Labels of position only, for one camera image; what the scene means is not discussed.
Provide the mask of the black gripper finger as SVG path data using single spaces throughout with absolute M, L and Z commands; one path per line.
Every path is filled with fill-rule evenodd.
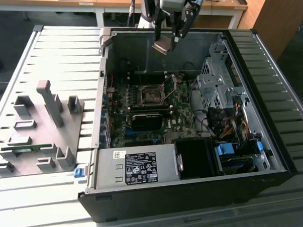
M 200 5 L 195 1 L 188 1 L 183 7 L 181 15 L 170 16 L 170 23 L 172 27 L 170 49 L 175 49 L 175 46 L 180 38 L 184 38 L 189 32 L 192 24 L 196 20 Z
M 154 16 L 152 18 L 152 23 L 154 25 L 154 41 L 160 40 L 161 26 L 162 22 L 166 20 L 165 13 L 160 8 L 159 5 L 156 6 Z

